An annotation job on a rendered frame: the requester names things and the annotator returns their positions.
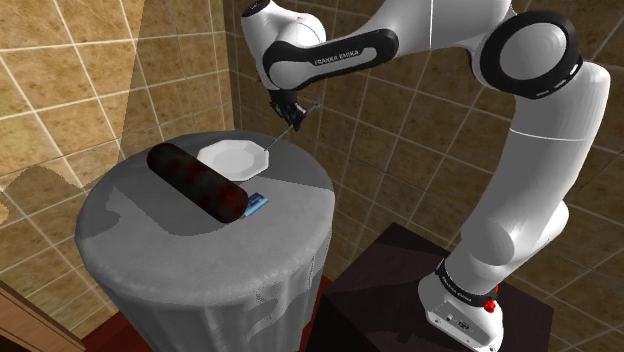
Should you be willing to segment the brown wooden furniture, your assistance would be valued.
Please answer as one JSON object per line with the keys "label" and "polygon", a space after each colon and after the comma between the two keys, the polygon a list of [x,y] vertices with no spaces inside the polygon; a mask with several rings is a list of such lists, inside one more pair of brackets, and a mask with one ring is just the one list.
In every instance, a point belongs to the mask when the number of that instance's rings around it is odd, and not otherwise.
{"label": "brown wooden furniture", "polygon": [[0,334],[31,352],[75,352],[75,346],[2,286]]}

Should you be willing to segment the dark cylinder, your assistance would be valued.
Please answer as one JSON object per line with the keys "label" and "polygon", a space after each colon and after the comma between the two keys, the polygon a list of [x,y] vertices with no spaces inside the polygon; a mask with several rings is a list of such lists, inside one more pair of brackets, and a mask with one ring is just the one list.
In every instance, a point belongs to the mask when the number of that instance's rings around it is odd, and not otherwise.
{"label": "dark cylinder", "polygon": [[248,193],[196,157],[171,143],[147,154],[148,167],[178,192],[221,223],[239,219],[248,206]]}

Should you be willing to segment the round table with grey cloth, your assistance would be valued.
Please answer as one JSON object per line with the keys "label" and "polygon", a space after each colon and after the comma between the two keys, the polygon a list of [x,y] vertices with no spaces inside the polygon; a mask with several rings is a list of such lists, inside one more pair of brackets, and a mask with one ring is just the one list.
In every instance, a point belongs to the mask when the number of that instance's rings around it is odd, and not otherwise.
{"label": "round table with grey cloth", "polygon": [[229,224],[153,173],[145,152],[90,191],[75,242],[89,274],[153,352],[298,352],[332,233],[335,195],[320,163],[253,131],[187,134],[190,154],[249,140],[269,155],[242,183],[267,202]]}

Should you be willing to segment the dark robot stand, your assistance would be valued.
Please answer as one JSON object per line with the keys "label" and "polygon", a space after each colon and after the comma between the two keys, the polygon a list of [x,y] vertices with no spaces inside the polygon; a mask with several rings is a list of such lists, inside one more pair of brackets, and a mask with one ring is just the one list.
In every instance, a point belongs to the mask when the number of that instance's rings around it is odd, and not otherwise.
{"label": "dark robot stand", "polygon": [[427,321],[418,298],[447,255],[391,224],[325,289],[305,352],[470,352]]}

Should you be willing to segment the blue card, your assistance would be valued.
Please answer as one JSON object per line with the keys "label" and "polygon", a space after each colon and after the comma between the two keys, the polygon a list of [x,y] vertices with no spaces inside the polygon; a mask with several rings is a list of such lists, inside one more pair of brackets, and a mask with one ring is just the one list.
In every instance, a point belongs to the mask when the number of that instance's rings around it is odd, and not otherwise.
{"label": "blue card", "polygon": [[263,207],[267,202],[268,202],[268,199],[265,196],[259,193],[252,194],[251,196],[248,197],[248,206],[244,212],[244,215],[246,217],[251,216],[258,209]]}

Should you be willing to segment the thin grey stick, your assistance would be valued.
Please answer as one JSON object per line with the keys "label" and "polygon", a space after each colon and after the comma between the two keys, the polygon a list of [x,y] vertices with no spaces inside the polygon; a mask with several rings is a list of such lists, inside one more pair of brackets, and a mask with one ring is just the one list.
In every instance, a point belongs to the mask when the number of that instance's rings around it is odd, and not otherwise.
{"label": "thin grey stick", "polygon": [[320,102],[315,102],[310,108],[304,108],[299,103],[284,105],[271,103],[271,107],[275,110],[279,117],[283,118],[287,122],[288,126],[283,132],[272,140],[272,142],[265,148],[265,151],[268,151],[290,132],[297,132],[307,115],[314,110],[320,109],[322,104]]}

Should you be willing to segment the white octagonal plate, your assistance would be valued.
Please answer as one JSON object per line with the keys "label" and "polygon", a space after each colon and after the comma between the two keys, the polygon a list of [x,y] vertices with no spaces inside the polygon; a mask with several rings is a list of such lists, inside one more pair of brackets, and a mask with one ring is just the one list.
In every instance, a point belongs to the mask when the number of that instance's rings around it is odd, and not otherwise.
{"label": "white octagonal plate", "polygon": [[246,181],[269,167],[269,151],[250,140],[221,140],[202,148],[197,159],[230,181]]}

